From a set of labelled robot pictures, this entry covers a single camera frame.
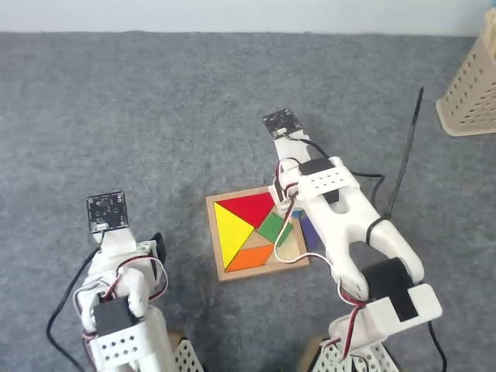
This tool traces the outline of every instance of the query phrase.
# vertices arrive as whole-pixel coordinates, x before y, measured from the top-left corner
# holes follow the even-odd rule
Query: carpet
[[[443,305],[434,326],[449,370],[491,370],[496,137],[450,137],[435,109],[473,41],[0,33],[0,370],[71,370],[45,326],[94,246],[86,196],[118,190],[138,241],[164,234],[170,290],[156,305],[209,370],[293,370],[349,307],[316,261],[220,284],[205,196],[271,182],[276,153],[260,119],[288,107],[348,167],[387,175],[383,208],[422,85],[393,222]],[[369,195],[373,181],[360,182]],[[367,262],[367,249],[352,251]],[[53,332],[89,370],[80,331],[68,303]],[[386,344],[405,369],[440,370],[426,325]]]

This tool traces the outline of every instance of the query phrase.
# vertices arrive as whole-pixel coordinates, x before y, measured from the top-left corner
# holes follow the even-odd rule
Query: black circuit board
[[[128,227],[124,191],[86,198],[90,233],[112,231]]]
[[[289,108],[265,116],[262,122],[274,140],[301,129],[301,123]]]

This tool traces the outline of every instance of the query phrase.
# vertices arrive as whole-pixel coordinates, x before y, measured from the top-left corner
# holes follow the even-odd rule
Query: wooden frame
[[[217,274],[219,276],[220,281],[231,281],[234,279],[242,279],[245,277],[252,277],[260,274],[269,274],[274,273],[281,270],[293,269],[296,267],[304,267],[310,264],[308,258],[304,258],[303,260],[299,260],[297,263],[269,263],[260,267],[254,267],[245,270],[238,270],[232,272],[226,272],[224,270],[224,263],[222,261],[222,251],[220,247],[219,240],[219,229],[217,227],[217,219],[215,218],[215,208],[214,203],[230,199],[230,198],[240,198],[243,196],[256,195],[264,192],[268,192],[267,187],[263,188],[252,188],[250,190],[236,191],[230,192],[227,194],[213,195],[208,196],[206,198],[207,202],[207,214],[208,214],[208,223],[210,225],[210,231],[212,233],[212,243],[214,247],[215,254],[215,265],[217,267]],[[300,222],[297,219],[291,219],[291,224],[294,227],[294,234],[296,236],[296,240],[298,241],[298,250],[299,254],[306,253],[306,245],[305,240],[303,239],[303,232],[301,230]]]

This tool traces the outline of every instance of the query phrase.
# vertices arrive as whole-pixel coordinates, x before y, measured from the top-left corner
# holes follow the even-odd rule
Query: green square
[[[270,240],[272,243],[275,243],[277,235],[279,235],[279,232],[281,231],[283,222],[284,220],[281,217],[272,212],[265,218],[265,221],[263,221],[262,225],[258,228],[258,233],[264,238]],[[281,244],[284,243],[292,229],[293,225],[289,222],[286,229],[282,233],[277,246],[281,246]]]

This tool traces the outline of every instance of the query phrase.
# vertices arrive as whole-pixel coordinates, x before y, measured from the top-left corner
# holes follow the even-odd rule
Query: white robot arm
[[[90,197],[87,203],[90,231],[100,250],[88,277],[74,292],[73,303],[95,369],[175,372],[195,366],[190,369],[202,372],[189,341],[178,341],[183,356],[177,355],[179,348],[173,350],[162,312],[150,305],[168,286],[161,234],[136,243],[121,191]]]
[[[394,225],[381,219],[341,159],[311,159],[311,142],[288,109],[265,117],[263,122],[279,157],[269,187],[277,209],[305,211],[324,244],[340,295],[344,292],[350,304],[359,305],[356,314],[337,319],[329,327],[331,339],[344,341],[353,329],[353,316],[353,337],[344,356],[441,316],[433,289],[422,283],[424,269],[419,257]],[[387,259],[359,270],[350,257],[350,244],[355,242],[366,242]]]

